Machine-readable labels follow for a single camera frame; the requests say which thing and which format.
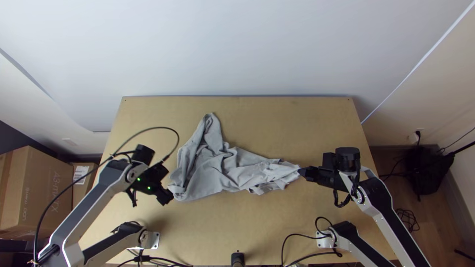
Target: white wall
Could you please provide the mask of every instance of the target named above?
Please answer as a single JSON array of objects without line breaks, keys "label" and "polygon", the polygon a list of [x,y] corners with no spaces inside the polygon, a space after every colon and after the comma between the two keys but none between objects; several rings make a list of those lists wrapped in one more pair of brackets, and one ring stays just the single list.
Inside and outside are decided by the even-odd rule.
[{"label": "white wall", "polygon": [[92,131],[125,95],[353,95],[364,118],[470,2],[6,1],[0,48]]},{"label": "white wall", "polygon": [[[59,152],[101,154],[108,133],[93,133],[79,126],[23,73],[0,55],[0,120]],[[78,98],[84,109],[86,98]],[[62,138],[70,138],[71,146]]]},{"label": "white wall", "polygon": [[[475,9],[470,9],[404,83],[363,123],[370,145],[421,142],[447,146],[475,127]],[[447,151],[475,140],[475,133]],[[455,157],[451,172],[475,221],[475,147]]]}]

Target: tan tabletop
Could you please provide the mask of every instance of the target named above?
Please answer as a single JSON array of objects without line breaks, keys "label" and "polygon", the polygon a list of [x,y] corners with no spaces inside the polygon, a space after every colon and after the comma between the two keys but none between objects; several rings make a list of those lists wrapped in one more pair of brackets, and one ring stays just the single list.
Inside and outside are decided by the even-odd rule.
[{"label": "tan tabletop", "polygon": [[[267,158],[283,158],[302,167],[319,166],[322,153],[341,146],[358,147],[362,165],[376,171],[353,100],[348,97],[125,97],[120,104],[102,159],[134,133],[153,126],[174,128],[182,146],[209,112],[220,119],[224,139]],[[137,144],[155,150],[153,164],[169,153],[175,135],[153,130],[139,135],[123,151]],[[165,162],[176,168],[176,152]],[[166,177],[162,183],[169,183]],[[127,221],[145,223],[161,233],[157,250],[145,255],[164,257],[190,265],[229,265],[231,253],[244,252],[247,265],[280,264],[281,246],[291,233],[315,236],[314,221],[325,216],[333,223],[351,221],[360,235],[388,259],[395,255],[373,220],[354,203],[333,205],[332,190],[304,178],[285,190],[258,196],[247,191],[221,192],[191,202],[171,201],[162,207],[154,196],[138,193],[132,208],[125,193],[117,194],[80,241],[81,247],[106,238]],[[284,251],[285,263],[324,252],[316,241],[291,237]],[[109,263],[133,256],[124,251]],[[356,261],[349,253],[313,257],[302,263]]]}]

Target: white backdrop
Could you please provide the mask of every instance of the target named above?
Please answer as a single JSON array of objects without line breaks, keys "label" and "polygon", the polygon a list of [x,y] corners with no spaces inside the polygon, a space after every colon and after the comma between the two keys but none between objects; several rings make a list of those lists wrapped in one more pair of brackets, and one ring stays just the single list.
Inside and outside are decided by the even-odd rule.
[{"label": "white backdrop", "polygon": [[81,126],[125,95],[353,95],[364,119],[469,0],[8,0],[0,48]]}]

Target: crumpled cloth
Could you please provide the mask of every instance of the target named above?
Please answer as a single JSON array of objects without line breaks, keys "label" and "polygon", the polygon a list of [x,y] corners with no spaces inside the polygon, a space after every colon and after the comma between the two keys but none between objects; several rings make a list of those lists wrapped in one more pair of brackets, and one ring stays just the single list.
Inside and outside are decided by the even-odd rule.
[{"label": "crumpled cloth", "polygon": [[190,201],[223,190],[248,190],[262,195],[299,177],[300,167],[281,159],[267,159],[223,141],[221,124],[206,114],[186,144],[178,150],[178,167],[168,189],[176,200]]}]

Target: black wire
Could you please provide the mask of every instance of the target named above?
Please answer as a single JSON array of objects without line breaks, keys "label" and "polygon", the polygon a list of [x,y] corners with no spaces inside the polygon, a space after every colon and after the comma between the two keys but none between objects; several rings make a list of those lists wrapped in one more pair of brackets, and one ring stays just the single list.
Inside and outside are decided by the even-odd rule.
[{"label": "black wire", "polygon": [[453,144],[455,144],[456,142],[460,141],[462,138],[464,138],[465,136],[467,136],[469,133],[473,132],[475,130],[475,127],[473,127],[470,131],[466,132],[463,136],[461,136],[459,139],[455,140],[453,143],[451,143],[450,145],[448,146],[445,146],[441,149],[439,149],[437,152],[441,151],[442,150],[442,153],[449,147],[451,147]]},{"label": "black wire", "polygon": [[140,261],[141,261],[141,258],[142,258],[142,254],[143,254],[143,249],[141,249],[139,251],[139,261],[137,262],[137,267],[140,267]]},{"label": "black wire", "polygon": [[395,174],[394,174],[394,170],[396,169],[397,165],[399,165],[399,163],[401,163],[405,158],[406,158],[406,157],[404,157],[404,158],[398,160],[398,161],[396,162],[396,164],[394,164],[394,167],[392,167],[392,170],[391,170],[391,172],[390,172],[388,175],[380,175],[380,178],[381,178],[381,177],[386,177],[386,178],[383,179],[382,181],[386,181],[387,179],[389,179],[389,177],[395,175]]},{"label": "black wire", "polygon": [[[130,249],[126,249],[126,250],[127,250],[128,252],[130,252],[130,254],[134,255],[135,257],[137,257],[137,256],[139,255],[138,253],[136,253],[136,252],[134,252],[134,251],[132,251],[132,250],[130,250]],[[153,263],[153,264],[155,264],[155,265],[157,265],[157,266],[162,266],[162,267],[171,267],[171,266],[173,266],[173,265],[170,266],[170,265],[167,265],[167,264],[162,264],[162,263],[159,263],[159,262],[154,262],[154,261],[152,261],[152,260],[149,261],[149,262],[150,262],[150,263]]]},{"label": "black wire", "polygon": [[325,234],[322,231],[320,231],[320,229],[318,229],[317,223],[318,223],[319,220],[326,220],[330,224],[330,226],[333,226],[332,222],[330,220],[328,220],[327,218],[323,217],[323,216],[318,216],[315,219],[315,228],[317,229],[317,232],[320,233],[323,236],[330,236],[331,237],[332,236],[331,234]]},{"label": "black wire", "polygon": [[180,267],[190,267],[190,266],[188,266],[188,265],[181,264],[181,263],[178,263],[178,262],[174,262],[174,261],[172,261],[172,260],[165,259],[165,258],[150,257],[150,259],[151,259],[151,260],[159,260],[159,261],[164,261],[164,262],[173,263],[174,265],[177,265],[177,266],[180,266]]},{"label": "black wire", "polygon": [[412,233],[413,231],[419,231],[421,228],[419,223],[416,220],[414,212],[411,210],[396,209],[395,210],[398,217],[401,219],[404,225],[407,225],[407,230]]},{"label": "black wire", "polygon": [[127,264],[127,263],[129,263],[129,262],[133,262],[133,261],[134,261],[134,259],[131,259],[131,260],[125,261],[125,262],[123,262],[123,263],[119,264],[117,267],[120,267],[120,266],[122,266],[122,265],[124,265],[124,264]]},{"label": "black wire", "polygon": [[292,266],[292,265],[294,265],[294,264],[297,264],[297,263],[303,261],[304,259],[308,259],[308,258],[315,257],[315,256],[328,255],[328,254],[336,254],[336,255],[339,257],[338,253],[336,253],[335,251],[332,251],[332,252],[315,253],[315,254],[310,254],[310,255],[307,255],[307,256],[305,256],[305,257],[302,257],[302,258],[300,258],[300,259],[298,259],[298,260],[295,260],[295,261],[293,261],[291,264],[289,264],[288,266]]},{"label": "black wire", "polygon": [[48,212],[48,209],[50,208],[50,206],[64,193],[66,192],[68,189],[70,189],[73,185],[75,185],[76,183],[78,183],[79,181],[81,181],[82,179],[84,179],[84,177],[87,177],[89,174],[91,174],[92,172],[96,171],[97,169],[99,169],[102,165],[104,165],[105,163],[107,163],[109,160],[112,160],[114,159],[117,155],[127,155],[128,153],[131,153],[131,152],[134,152],[134,150],[132,151],[126,151],[126,152],[121,152],[121,153],[118,153],[130,140],[132,140],[133,138],[135,138],[136,136],[144,133],[144,132],[147,132],[147,131],[150,131],[150,130],[154,130],[154,129],[167,129],[167,130],[170,130],[172,132],[174,132],[176,135],[177,135],[177,142],[175,143],[175,146],[173,147],[172,151],[170,153],[168,153],[164,159],[167,159],[171,154],[173,154],[173,152],[175,152],[175,150],[177,149],[178,147],[178,144],[180,142],[180,135],[178,134],[178,132],[170,127],[165,127],[165,126],[157,126],[157,127],[150,127],[150,128],[147,128],[147,129],[144,129],[144,130],[141,130],[139,131],[138,133],[132,135],[131,137],[129,137],[125,142],[123,142],[119,148],[117,150],[114,151],[114,153],[111,154],[110,157],[108,157],[106,160],[104,160],[103,162],[101,162],[99,164],[99,166],[97,166],[96,168],[92,169],[90,172],[86,173],[85,175],[81,176],[79,179],[77,179],[76,181],[72,182],[70,185],[68,185],[65,189],[63,189],[61,192],[59,192],[51,201],[50,203],[46,206],[45,210],[43,211],[43,213],[41,214],[40,216],[40,220],[38,221],[38,225],[36,227],[36,232],[35,232],[35,238],[34,238],[34,241],[33,241],[33,261],[35,263],[33,263],[35,266],[37,265],[36,263],[38,263],[38,234],[40,232],[40,227],[41,227],[41,222],[43,221],[45,215],[46,215],[46,212]]},{"label": "black wire", "polygon": [[154,130],[154,129],[167,129],[167,130],[170,130],[170,131],[174,132],[177,135],[177,142],[175,143],[175,147],[173,147],[172,151],[170,153],[168,153],[167,156],[170,156],[171,154],[173,154],[173,152],[175,152],[175,150],[178,147],[178,143],[180,143],[180,135],[178,134],[178,132],[176,130],[174,130],[170,127],[156,126],[156,127],[150,127],[150,128],[144,129],[142,131],[139,131],[138,133],[136,133],[133,136],[129,137],[129,139],[127,139],[122,145],[120,145],[119,148],[112,155],[117,154],[117,152],[119,152],[119,150],[121,150],[122,147],[124,147],[130,140],[134,139],[136,136],[138,136],[138,135],[140,135],[144,132],[147,132],[149,130]]},{"label": "black wire", "polygon": [[293,234],[288,235],[288,236],[284,239],[284,242],[282,243],[282,249],[281,249],[281,264],[282,264],[282,266],[284,266],[284,246],[285,246],[285,243],[287,242],[287,239],[288,239],[289,237],[291,237],[291,236],[302,236],[302,237],[306,237],[306,238],[314,239],[314,240],[326,238],[326,236],[322,236],[322,237],[311,237],[311,236],[308,236],[308,235],[297,234],[297,233],[293,233]]},{"label": "black wire", "polygon": [[101,167],[102,165],[104,165],[106,162],[108,162],[109,160],[111,160],[113,157],[109,157],[107,158],[105,161],[103,161],[102,163],[99,164],[99,166],[97,166],[96,168],[92,169],[91,171],[89,171],[88,173],[86,173],[85,175],[81,176],[79,179],[77,179],[76,181],[72,182],[71,184],[69,184],[65,189],[63,189],[61,192],[59,192],[50,202],[49,204],[46,206],[45,210],[43,211],[43,213],[41,214],[40,216],[40,220],[38,221],[38,225],[36,226],[36,232],[35,232],[35,238],[34,238],[34,241],[33,241],[33,261],[35,263],[33,263],[35,266],[37,265],[36,263],[38,262],[38,234],[40,232],[40,226],[41,226],[41,222],[43,221],[45,215],[46,215],[46,212],[48,212],[48,209],[49,207],[64,193],[66,192],[68,189],[70,189],[73,185],[75,185],[76,183],[78,183],[80,180],[82,180],[84,177],[90,175],[91,173],[95,172],[97,169],[99,169],[99,167]]}]

